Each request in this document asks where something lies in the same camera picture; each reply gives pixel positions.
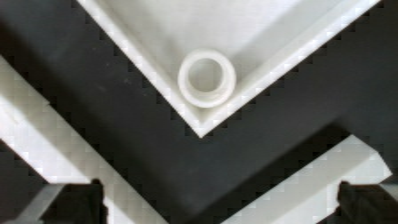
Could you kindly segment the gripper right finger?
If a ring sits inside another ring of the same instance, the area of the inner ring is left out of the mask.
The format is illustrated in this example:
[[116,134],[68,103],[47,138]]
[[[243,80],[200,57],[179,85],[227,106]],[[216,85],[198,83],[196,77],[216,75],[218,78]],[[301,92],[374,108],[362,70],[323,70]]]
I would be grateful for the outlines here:
[[339,184],[337,224],[398,224],[398,184]]

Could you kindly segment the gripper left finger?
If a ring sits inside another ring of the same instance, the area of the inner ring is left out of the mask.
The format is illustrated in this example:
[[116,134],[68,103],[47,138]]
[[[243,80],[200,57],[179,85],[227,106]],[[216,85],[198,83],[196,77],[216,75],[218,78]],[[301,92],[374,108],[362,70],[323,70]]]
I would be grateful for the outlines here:
[[49,184],[26,205],[13,224],[106,224],[104,189],[86,184]]

